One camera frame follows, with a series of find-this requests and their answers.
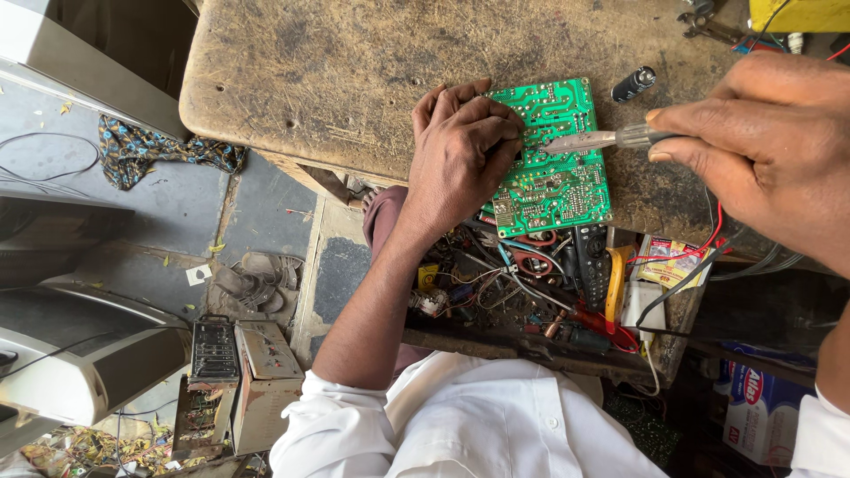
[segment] fingernail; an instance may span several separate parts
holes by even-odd
[[[658,113],[661,113],[661,108],[658,108],[656,110],[650,110],[649,113],[646,114],[646,122],[652,121],[652,118],[658,115]]]
[[[670,161],[672,159],[673,156],[670,156],[669,153],[649,153],[649,162]]]

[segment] worn wooden table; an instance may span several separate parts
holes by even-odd
[[[335,173],[404,184],[410,111],[440,83],[492,77],[494,88],[591,80],[600,128],[699,100],[740,58],[707,37],[685,39],[682,0],[568,2],[205,0],[186,67],[180,114],[192,131],[249,145],[341,202]],[[716,17],[745,28],[746,1]],[[620,105],[610,89],[641,65],[656,84]],[[603,151],[616,227],[702,243],[711,232],[703,185],[645,151]],[[739,251],[763,255],[757,235]],[[701,291],[668,320],[689,328]],[[675,373],[682,340],[665,340]]]

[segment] bare foot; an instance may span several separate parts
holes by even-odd
[[[383,191],[383,189],[384,188],[381,186],[375,186],[375,189],[369,191],[369,194],[363,196],[363,214],[369,212],[369,206],[371,206],[372,201],[375,200],[375,196],[377,196],[377,193]]]

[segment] soldering iron handle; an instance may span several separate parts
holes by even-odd
[[[681,134],[657,131],[645,122],[636,122],[617,129],[615,139],[620,148],[648,148],[667,138],[676,138]]]

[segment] green circuit board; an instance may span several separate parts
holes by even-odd
[[[537,147],[565,134],[596,131],[590,82],[495,89],[484,96],[513,108],[525,122],[524,145],[493,196],[499,237],[611,219],[600,150],[548,155]]]

